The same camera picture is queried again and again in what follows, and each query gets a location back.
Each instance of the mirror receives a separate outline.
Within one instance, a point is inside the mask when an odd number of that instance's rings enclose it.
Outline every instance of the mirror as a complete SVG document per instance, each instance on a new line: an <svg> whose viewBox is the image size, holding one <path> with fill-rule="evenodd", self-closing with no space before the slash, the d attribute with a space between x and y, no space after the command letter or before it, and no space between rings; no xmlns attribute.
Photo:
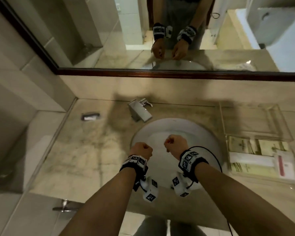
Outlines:
<svg viewBox="0 0 295 236"><path fill-rule="evenodd" d="M295 0L7 0L59 67L295 72Z"/></svg>

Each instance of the hand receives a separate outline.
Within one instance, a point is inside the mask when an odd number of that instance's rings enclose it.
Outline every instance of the hand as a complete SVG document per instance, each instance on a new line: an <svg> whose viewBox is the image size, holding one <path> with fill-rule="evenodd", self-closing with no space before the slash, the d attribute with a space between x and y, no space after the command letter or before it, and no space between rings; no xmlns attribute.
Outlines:
<svg viewBox="0 0 295 236"><path fill-rule="evenodd" d="M157 39L153 46L152 46L152 52L157 59L163 59L165 56L165 45L164 45L164 39Z"/></svg>
<svg viewBox="0 0 295 236"><path fill-rule="evenodd" d="M189 48L189 44L184 39L181 39L178 41L178 43L175 45L173 52L171 54L172 58L174 60L181 60L187 55L187 51Z"/></svg>
<svg viewBox="0 0 295 236"><path fill-rule="evenodd" d="M134 146L130 149L129 155L138 155L142 156L145 159L149 160L150 157L152 156L152 147L150 147L146 143L136 143Z"/></svg>
<svg viewBox="0 0 295 236"><path fill-rule="evenodd" d="M170 152L179 161L182 152L189 149L186 139L180 135L169 135L164 142L164 146L167 152Z"/></svg>

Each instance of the electrical outlet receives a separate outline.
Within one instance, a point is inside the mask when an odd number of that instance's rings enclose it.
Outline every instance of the electrical outlet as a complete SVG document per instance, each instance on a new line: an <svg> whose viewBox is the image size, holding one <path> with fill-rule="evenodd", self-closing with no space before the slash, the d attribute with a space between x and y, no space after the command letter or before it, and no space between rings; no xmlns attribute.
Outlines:
<svg viewBox="0 0 295 236"><path fill-rule="evenodd" d="M117 11L121 11L120 4L119 3L116 3L116 8L117 8Z"/></svg>

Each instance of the white sink basin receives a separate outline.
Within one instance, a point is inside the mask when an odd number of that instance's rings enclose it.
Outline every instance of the white sink basin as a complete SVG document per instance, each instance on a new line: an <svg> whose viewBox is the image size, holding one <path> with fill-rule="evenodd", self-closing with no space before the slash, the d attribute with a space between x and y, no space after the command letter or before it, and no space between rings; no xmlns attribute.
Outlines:
<svg viewBox="0 0 295 236"><path fill-rule="evenodd" d="M218 140L204 127L179 118L165 118L151 122L134 135L131 146L137 142L145 142L153 148L153 156L147 164L149 167L147 177L151 176L160 186L170 188L172 185L171 175L177 171L182 172L178 167L178 160L167 153L164 146L164 142L170 134L183 136L189 147L203 146L209 149L216 156L220 165L223 164ZM220 170L216 159L211 154L207 160L211 166ZM190 189L199 188L202 186L194 183Z"/></svg>
<svg viewBox="0 0 295 236"><path fill-rule="evenodd" d="M152 64L146 65L143 69L158 70L206 70L206 68L198 63L187 60L168 60L161 62L153 67Z"/></svg>

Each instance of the bathtub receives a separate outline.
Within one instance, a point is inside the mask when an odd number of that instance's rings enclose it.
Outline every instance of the bathtub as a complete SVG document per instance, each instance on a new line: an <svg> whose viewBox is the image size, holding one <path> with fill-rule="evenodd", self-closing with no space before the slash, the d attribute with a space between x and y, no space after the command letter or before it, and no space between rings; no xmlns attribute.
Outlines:
<svg viewBox="0 0 295 236"><path fill-rule="evenodd" d="M266 48L279 71L295 72L295 7L259 8L254 30L246 9L237 9L236 16L252 49Z"/></svg>

